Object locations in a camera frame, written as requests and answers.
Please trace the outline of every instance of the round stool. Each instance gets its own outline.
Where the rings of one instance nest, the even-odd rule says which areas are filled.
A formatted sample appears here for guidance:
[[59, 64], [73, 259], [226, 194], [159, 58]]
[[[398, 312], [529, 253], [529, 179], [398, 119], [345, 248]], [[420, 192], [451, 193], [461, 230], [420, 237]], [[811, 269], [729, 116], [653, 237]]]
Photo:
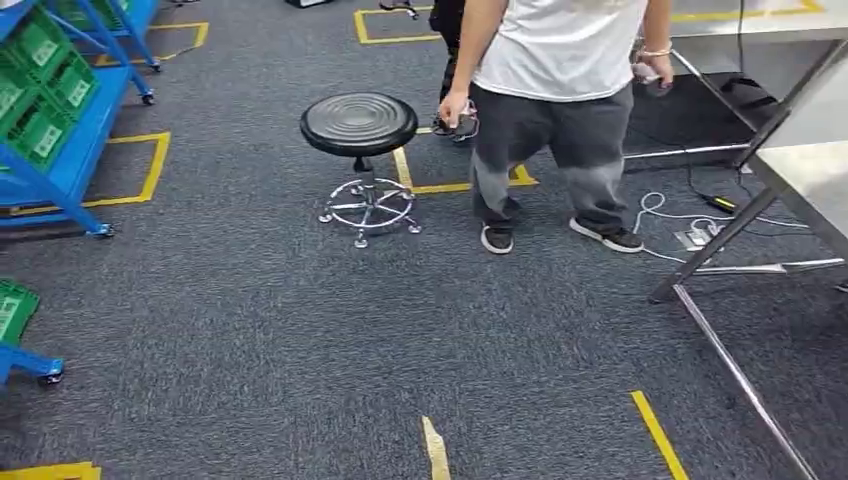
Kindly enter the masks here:
[[411, 233], [421, 227], [409, 216], [415, 196], [398, 182], [377, 178], [369, 157], [406, 145], [415, 136], [418, 117], [406, 103], [380, 93], [346, 93], [325, 98], [300, 117], [300, 131], [322, 152], [353, 158], [358, 179], [333, 190], [318, 217], [357, 229], [354, 245], [368, 246], [366, 233], [398, 222]]

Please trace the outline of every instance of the black stool seat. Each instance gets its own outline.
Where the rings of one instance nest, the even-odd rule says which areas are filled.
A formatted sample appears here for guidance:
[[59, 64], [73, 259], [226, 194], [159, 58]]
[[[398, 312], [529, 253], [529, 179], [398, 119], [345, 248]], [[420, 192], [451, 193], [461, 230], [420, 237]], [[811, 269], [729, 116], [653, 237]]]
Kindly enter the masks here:
[[325, 98], [300, 117], [310, 145], [340, 157], [374, 157], [406, 145], [418, 117], [406, 103], [381, 93], [346, 93]]

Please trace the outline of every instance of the blue metal rack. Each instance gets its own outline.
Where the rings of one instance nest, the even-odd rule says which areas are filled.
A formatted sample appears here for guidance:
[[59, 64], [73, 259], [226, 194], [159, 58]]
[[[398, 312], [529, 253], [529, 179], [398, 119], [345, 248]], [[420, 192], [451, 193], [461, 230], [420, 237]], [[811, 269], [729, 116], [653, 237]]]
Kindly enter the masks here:
[[[0, 41], [6, 38], [38, 1], [25, 0], [15, 7], [0, 10]], [[82, 38], [104, 49], [105, 53], [118, 60], [120, 66], [94, 70], [101, 86], [46, 172], [36, 170], [14, 149], [0, 144], [0, 163], [11, 168], [11, 172], [0, 173], [0, 209], [14, 210], [34, 205], [55, 205], [59, 208], [55, 212], [0, 217], [0, 227], [72, 220], [89, 234], [113, 234], [109, 224], [100, 222], [82, 206], [83, 195], [112, 129], [115, 115], [121, 107], [127, 83], [132, 80], [142, 100], [148, 105], [153, 104], [153, 90], [130, 64], [126, 52], [100, 21], [90, 1], [77, 2], [95, 26], [99, 40], [105, 45], [85, 34]]]
[[[150, 23], [156, 15], [156, 8], [158, 7], [159, 0], [132, 0], [127, 11], [124, 11], [116, 0], [106, 1], [109, 2], [112, 10], [121, 19], [121, 24], [123, 25], [123, 28], [109, 30], [109, 36], [129, 37], [135, 48], [144, 58], [145, 63], [147, 63], [147, 65], [153, 68], [156, 72], [159, 72], [162, 67], [159, 64], [159, 61], [153, 57], [153, 54], [150, 52], [150, 48], [147, 46], [147, 42], [144, 39], [144, 36], [150, 29]], [[47, 0], [48, 6], [50, 6], [51, 3], [53, 3], [53, 0]], [[68, 24], [59, 17], [54, 17], [54, 19], [65, 28], [71, 38], [85, 39], [97, 47], [101, 53], [105, 52], [102, 45], [99, 45], [99, 42], [97, 41], [102, 40], [102, 32], [81, 32], [79, 29]]]
[[61, 358], [52, 358], [32, 353], [22, 348], [0, 343], [0, 385], [6, 383], [12, 369], [38, 378], [42, 385], [59, 383], [64, 373]]

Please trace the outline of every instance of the blue shelf leg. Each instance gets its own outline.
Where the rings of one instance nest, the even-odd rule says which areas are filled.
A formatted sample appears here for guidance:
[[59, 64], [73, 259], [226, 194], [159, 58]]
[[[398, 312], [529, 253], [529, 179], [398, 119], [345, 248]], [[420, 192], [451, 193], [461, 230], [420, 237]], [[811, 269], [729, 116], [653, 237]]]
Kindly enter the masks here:
[[65, 21], [65, 19], [63, 19], [62, 17], [60, 17], [60, 16], [58, 16], [58, 15], [54, 14], [52, 11], [48, 12], [48, 15], [50, 15], [50, 18], [52, 18], [54, 22], [58, 23], [58, 24], [59, 24], [59, 26], [61, 26], [62, 28], [64, 28], [66, 32], [70, 32], [70, 33], [71, 33], [71, 35], [76, 35], [76, 36], [78, 36], [79, 38], [81, 38], [83, 41], [85, 41], [85, 42], [89, 43], [90, 45], [93, 45], [93, 46], [94, 46], [94, 48], [96, 48], [96, 49], [97, 49], [100, 53], [106, 53], [106, 52], [108, 52], [108, 51], [109, 51], [109, 50], [106, 48], [106, 46], [105, 46], [105, 45], [103, 45], [102, 43], [100, 43], [100, 42], [98, 42], [97, 40], [95, 40], [95, 39], [94, 39], [94, 37], [92, 37], [91, 35], [89, 35], [89, 34], [87, 34], [87, 33], [83, 32], [82, 30], [80, 30], [80, 29], [78, 29], [77, 27], [75, 27], [75, 26], [71, 25], [70, 23], [66, 22], [66, 21]]
[[23, 370], [38, 378], [54, 377], [48, 383], [55, 383], [62, 375], [64, 362], [61, 358], [52, 358], [33, 353], [22, 348], [0, 343], [0, 382], [6, 383], [12, 368]]
[[115, 40], [115, 37], [109, 32], [109, 29], [103, 25], [103, 22], [100, 21], [100, 17], [97, 15], [97, 12], [94, 10], [94, 7], [91, 6], [91, 2], [89, 0], [77, 0], [80, 8], [83, 9], [85, 14], [88, 16], [88, 19], [91, 21], [91, 24], [94, 25], [95, 30], [97, 31], [98, 37], [106, 43], [106, 46], [109, 47], [109, 54], [118, 60], [121, 65], [128, 66], [132, 71], [132, 81], [135, 84], [136, 88], [138, 88], [139, 93], [144, 99], [153, 99], [153, 89], [147, 85], [147, 82], [141, 78], [141, 74], [138, 73], [138, 70], [132, 67], [130, 64], [130, 59], [127, 57], [127, 52], [124, 51], [123, 47], [118, 44], [118, 41]]
[[46, 175], [36, 170], [29, 162], [21, 158], [6, 145], [0, 144], [0, 158], [2, 158], [2, 163], [11, 167], [17, 176], [26, 181], [33, 189], [52, 200], [69, 217], [82, 225], [87, 233], [93, 235], [111, 235], [112, 227], [109, 224], [100, 223], [79, 202], [68, 198], [56, 185], [53, 185]]
[[144, 62], [153, 68], [153, 70], [158, 72], [161, 68], [159, 60], [153, 58], [153, 54], [150, 53], [150, 49], [147, 47], [147, 42], [144, 41], [144, 32], [139, 32], [135, 28], [130, 16], [127, 14], [127, 11], [121, 8], [115, 0], [106, 1], [109, 2], [109, 6], [112, 7], [112, 11], [118, 14], [118, 18], [121, 19], [121, 23], [124, 24], [124, 28], [127, 30], [127, 33], [130, 34], [130, 38], [132, 38], [133, 43], [135, 43], [136, 49], [138, 49], [141, 56], [144, 57]]

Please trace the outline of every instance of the sweatpants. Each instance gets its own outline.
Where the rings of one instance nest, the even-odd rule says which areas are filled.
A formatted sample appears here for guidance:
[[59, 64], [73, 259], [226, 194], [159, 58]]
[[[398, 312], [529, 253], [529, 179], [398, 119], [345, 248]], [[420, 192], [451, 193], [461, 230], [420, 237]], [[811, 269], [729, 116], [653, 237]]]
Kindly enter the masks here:
[[508, 194], [509, 172], [548, 146], [564, 170], [580, 224], [602, 235], [622, 227], [618, 197], [622, 144], [633, 108], [630, 85], [608, 98], [556, 103], [514, 97], [472, 85], [480, 131], [471, 156], [475, 214], [510, 228], [520, 209]]

